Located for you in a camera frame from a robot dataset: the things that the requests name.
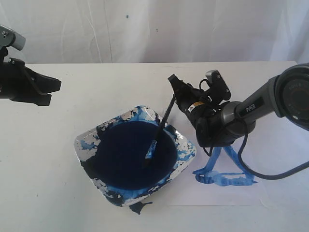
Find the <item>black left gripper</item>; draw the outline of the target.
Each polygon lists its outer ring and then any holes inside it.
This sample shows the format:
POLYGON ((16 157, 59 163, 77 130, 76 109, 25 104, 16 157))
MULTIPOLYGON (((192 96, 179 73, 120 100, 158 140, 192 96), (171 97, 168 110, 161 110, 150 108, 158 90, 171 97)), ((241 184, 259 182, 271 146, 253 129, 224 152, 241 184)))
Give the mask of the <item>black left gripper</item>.
POLYGON ((35 84, 42 93, 60 91, 61 81, 33 71, 16 58, 0 65, 0 98, 14 102, 32 103, 37 106, 49 106, 52 95, 30 94, 35 84))

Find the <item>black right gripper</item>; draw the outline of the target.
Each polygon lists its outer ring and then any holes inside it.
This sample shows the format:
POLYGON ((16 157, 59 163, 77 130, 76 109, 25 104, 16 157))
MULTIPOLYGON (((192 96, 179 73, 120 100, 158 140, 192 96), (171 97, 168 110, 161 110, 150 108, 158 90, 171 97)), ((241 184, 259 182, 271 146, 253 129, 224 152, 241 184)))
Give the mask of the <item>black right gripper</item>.
POLYGON ((193 126, 206 126, 215 114, 220 102, 213 101, 208 90, 194 88, 180 80, 175 74, 168 78, 176 104, 193 126))

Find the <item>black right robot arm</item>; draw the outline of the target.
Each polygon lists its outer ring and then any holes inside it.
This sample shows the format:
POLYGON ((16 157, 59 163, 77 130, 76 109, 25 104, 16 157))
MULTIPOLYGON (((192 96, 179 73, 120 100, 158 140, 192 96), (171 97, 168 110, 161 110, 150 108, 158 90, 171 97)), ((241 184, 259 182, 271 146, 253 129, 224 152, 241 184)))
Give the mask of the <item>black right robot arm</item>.
POLYGON ((257 119, 272 112, 309 129, 309 65, 298 64, 270 78, 244 101, 231 92, 218 70, 206 73, 209 88, 194 88, 176 75, 168 78, 176 104, 196 130, 200 147, 228 146, 254 130, 257 119))

